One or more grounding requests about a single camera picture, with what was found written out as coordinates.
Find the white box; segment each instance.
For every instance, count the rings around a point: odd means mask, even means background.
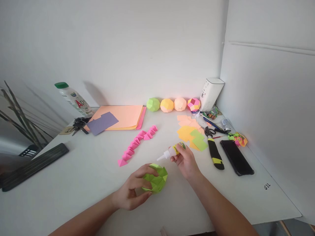
[[[200,96],[201,102],[201,106],[199,108],[200,111],[211,111],[223,86],[224,82],[218,78],[206,79]]]

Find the hand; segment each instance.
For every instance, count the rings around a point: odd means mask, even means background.
[[[158,176],[157,171],[149,167],[149,165],[145,164],[141,166],[129,176],[120,189],[113,193],[112,201],[117,209],[133,210],[143,204],[152,195],[151,191],[147,191],[139,196],[135,192],[135,189],[139,187],[152,189],[151,183],[142,178],[146,173]]]
[[[175,162],[185,177],[185,179],[190,179],[193,176],[201,173],[198,165],[195,160],[195,156],[190,150],[190,148],[186,145],[186,149],[184,149],[181,145],[176,145],[179,154],[171,157],[171,162]]]

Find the purple paper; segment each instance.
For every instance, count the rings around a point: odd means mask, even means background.
[[[107,112],[101,115],[100,118],[92,120],[86,125],[89,127],[92,134],[98,135],[100,132],[106,130],[107,128],[116,124],[117,122],[118,120],[116,119],[116,117],[114,117],[112,113]]]

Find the blue pen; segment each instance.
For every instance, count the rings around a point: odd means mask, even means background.
[[[213,123],[212,121],[209,121],[207,118],[205,118],[204,116],[203,116],[203,119],[206,121],[206,122],[209,122],[210,124],[212,124],[215,128],[218,128],[218,129],[220,129],[220,130],[222,130],[219,126],[217,126],[215,123]]]

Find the glue bottle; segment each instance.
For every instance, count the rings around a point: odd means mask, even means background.
[[[55,86],[59,89],[59,92],[68,101],[68,103],[70,103],[84,117],[90,118],[94,115],[94,111],[83,99],[83,97],[81,97],[77,91],[70,88],[66,82],[56,83]]]
[[[184,149],[186,149],[186,146],[183,142],[178,143],[179,145],[181,145]],[[176,156],[177,154],[179,154],[179,151],[177,150],[175,144],[174,146],[171,146],[167,151],[164,152],[164,154],[162,156],[160,156],[157,161],[162,160],[163,158],[168,159],[171,156]]]

